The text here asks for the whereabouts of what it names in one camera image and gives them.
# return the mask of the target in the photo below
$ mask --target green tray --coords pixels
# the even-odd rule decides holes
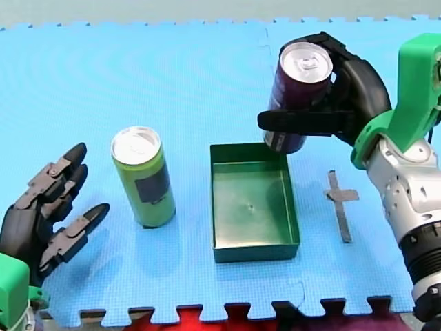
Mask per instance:
[[[291,259],[300,243],[285,155],[264,143],[211,145],[214,259]]]

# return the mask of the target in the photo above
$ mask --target metal bracket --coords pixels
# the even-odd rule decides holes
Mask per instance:
[[[345,209],[343,207],[343,202],[359,200],[358,192],[355,190],[341,190],[338,187],[336,171],[331,170],[328,172],[329,187],[330,190],[326,191],[325,194],[328,199],[334,202],[337,214],[338,227],[340,228],[340,233],[344,243],[351,243],[352,237],[349,232],[349,226],[347,224],[347,218],[345,214]]]

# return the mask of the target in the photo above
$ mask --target can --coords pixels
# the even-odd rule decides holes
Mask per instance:
[[[280,50],[268,110],[302,111],[326,93],[331,81],[332,60],[328,52],[316,45],[298,41]],[[306,137],[284,132],[264,132],[264,141],[284,154],[297,152]]]
[[[176,206],[159,135],[126,128],[112,140],[112,158],[137,222],[157,228],[172,219]]]

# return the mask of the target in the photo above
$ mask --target robotic hand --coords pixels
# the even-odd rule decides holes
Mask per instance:
[[[44,279],[88,242],[87,235],[110,209],[107,203],[97,205],[54,233],[54,224],[70,213],[88,175],[82,164],[86,152],[80,143],[56,163],[47,164],[4,216],[0,229],[2,330],[37,328],[33,312],[48,304],[40,288]]]
[[[441,34],[423,34],[401,47],[394,110],[368,61],[324,32],[287,45],[297,41],[318,44],[329,53],[335,81],[307,111],[261,112],[258,126],[305,136],[335,135],[353,147],[351,161],[367,171],[380,193],[402,250],[414,284],[416,317],[425,322],[441,316],[441,172],[437,154],[424,139],[441,112]]]

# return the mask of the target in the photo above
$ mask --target interlocking foam tile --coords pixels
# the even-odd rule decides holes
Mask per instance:
[[[79,312],[105,310],[103,326],[130,324],[130,308],[154,308],[154,323],[178,321],[176,307],[202,305],[201,319],[225,319],[226,303],[250,303],[249,317],[274,317],[273,301],[307,315],[321,299],[343,298],[347,314],[369,313],[367,297],[391,296],[392,310],[410,311],[411,282],[377,192],[349,161],[351,149],[332,138],[308,138],[289,157],[302,243],[292,261],[216,265],[209,202],[209,145],[262,141],[256,115],[267,107],[279,47],[326,30],[370,60],[395,102],[397,51],[441,21],[360,18],[345,23],[275,19],[232,24],[173,22],[89,26],[30,24],[0,32],[0,210],[25,190],[47,162],[74,144],[88,145],[89,176],[61,225],[100,202],[109,215],[69,264],[46,280],[49,313],[65,327]],[[160,134],[177,215],[142,230],[110,157],[120,129],[142,125]],[[441,148],[441,137],[435,135]],[[360,200],[345,204],[352,244],[343,244],[327,172]]]

